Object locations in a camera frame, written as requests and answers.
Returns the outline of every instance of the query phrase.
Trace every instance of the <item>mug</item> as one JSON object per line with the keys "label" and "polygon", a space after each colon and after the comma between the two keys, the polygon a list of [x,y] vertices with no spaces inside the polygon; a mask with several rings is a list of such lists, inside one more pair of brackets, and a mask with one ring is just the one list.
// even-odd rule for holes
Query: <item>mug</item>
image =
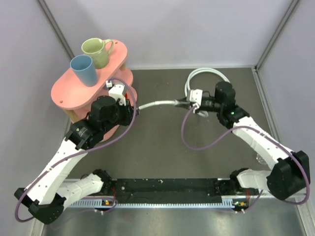
{"label": "mug", "polygon": [[78,55],[71,60],[70,67],[84,85],[92,87],[97,84],[97,75],[92,57]]}
{"label": "mug", "polygon": [[[111,42],[111,46],[109,50],[106,50],[105,45],[109,42]],[[84,54],[92,57],[95,68],[101,69],[108,64],[113,47],[114,41],[112,39],[103,41],[100,38],[90,38],[82,44],[81,49]]]}

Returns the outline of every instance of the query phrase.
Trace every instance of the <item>gray wall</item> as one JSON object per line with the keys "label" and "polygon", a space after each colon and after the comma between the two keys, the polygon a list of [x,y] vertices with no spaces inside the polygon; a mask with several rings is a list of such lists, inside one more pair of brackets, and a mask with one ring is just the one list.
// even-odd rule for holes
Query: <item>gray wall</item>
{"label": "gray wall", "polygon": [[[285,27],[261,77],[283,143],[303,150],[311,161],[315,181],[315,1],[303,0]],[[315,189],[311,188],[315,206]]]}
{"label": "gray wall", "polygon": [[69,60],[36,1],[3,0],[0,12],[0,235],[22,236],[30,224],[15,221],[13,193],[39,174],[61,142],[67,119],[50,90]]}
{"label": "gray wall", "polygon": [[255,65],[291,1],[46,0],[76,55],[114,38],[133,69]]}

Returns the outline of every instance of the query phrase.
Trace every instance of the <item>oval tabletop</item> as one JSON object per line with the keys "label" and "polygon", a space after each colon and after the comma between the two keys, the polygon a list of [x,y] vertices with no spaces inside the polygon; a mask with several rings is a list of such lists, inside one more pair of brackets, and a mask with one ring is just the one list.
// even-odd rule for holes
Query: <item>oval tabletop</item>
{"label": "oval tabletop", "polygon": [[114,40],[114,48],[110,54],[108,64],[102,68],[97,69],[98,82],[93,87],[85,86],[69,68],[54,84],[51,89],[51,97],[54,103],[65,109],[73,110],[87,105],[93,100],[94,96],[98,94],[105,86],[106,80],[111,77],[119,77],[119,73],[129,73],[129,69],[120,70],[127,58],[127,47],[118,40]]}

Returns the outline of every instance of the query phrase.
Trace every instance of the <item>gray floor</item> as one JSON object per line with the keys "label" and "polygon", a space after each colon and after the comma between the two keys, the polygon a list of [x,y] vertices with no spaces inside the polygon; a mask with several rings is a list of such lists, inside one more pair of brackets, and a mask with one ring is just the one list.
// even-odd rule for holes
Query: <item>gray floor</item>
{"label": "gray floor", "polygon": [[[184,84],[191,70],[134,71],[138,105],[163,99],[184,97]],[[266,116],[250,69],[222,69],[236,89],[237,103],[256,122],[269,131]],[[212,94],[217,76],[203,74],[194,79],[192,88]],[[170,106],[145,109],[134,127],[120,141],[108,148],[89,153],[71,172],[79,178],[94,169],[105,169],[115,178],[197,178],[228,177],[242,167],[262,170],[256,154],[232,134],[217,146],[205,151],[192,151],[181,142],[180,129],[187,111]],[[122,133],[119,128],[115,136]],[[203,146],[226,129],[214,114],[209,118],[192,116],[186,127],[191,145]],[[53,226],[64,224],[80,209],[67,209]],[[101,217],[93,212],[77,215],[54,231],[46,226],[45,236],[190,236],[190,235],[306,235],[297,208],[278,200],[261,199],[247,214],[229,214],[211,209],[116,209]]]}
{"label": "gray floor", "polygon": [[67,209],[43,236],[306,236],[295,206],[260,199],[246,214],[215,209],[116,209],[101,216]]}
{"label": "gray floor", "polygon": [[[136,70],[133,87],[138,93],[138,105],[156,100],[184,97],[184,84],[192,70]],[[237,103],[255,121],[269,131],[266,116],[250,68],[220,69],[236,90]],[[214,95],[220,78],[210,73],[198,75],[191,88],[209,90]],[[79,178],[95,169],[104,169],[113,178],[203,178],[229,177],[242,167],[263,170],[256,154],[242,140],[228,135],[215,147],[205,151],[186,148],[180,138],[183,118],[187,110],[159,106],[142,110],[134,127],[120,141],[81,160],[70,174]],[[113,137],[124,131],[120,127]],[[186,139],[196,147],[214,141],[224,131],[215,114],[208,118],[193,115],[186,125]]]}

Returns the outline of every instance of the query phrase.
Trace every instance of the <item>blue cup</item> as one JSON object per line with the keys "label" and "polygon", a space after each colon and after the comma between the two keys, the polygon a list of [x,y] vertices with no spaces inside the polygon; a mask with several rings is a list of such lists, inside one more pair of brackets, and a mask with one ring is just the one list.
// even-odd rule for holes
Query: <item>blue cup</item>
{"label": "blue cup", "polygon": [[92,87],[97,84],[97,75],[92,57],[78,55],[71,60],[70,67],[84,85]]}

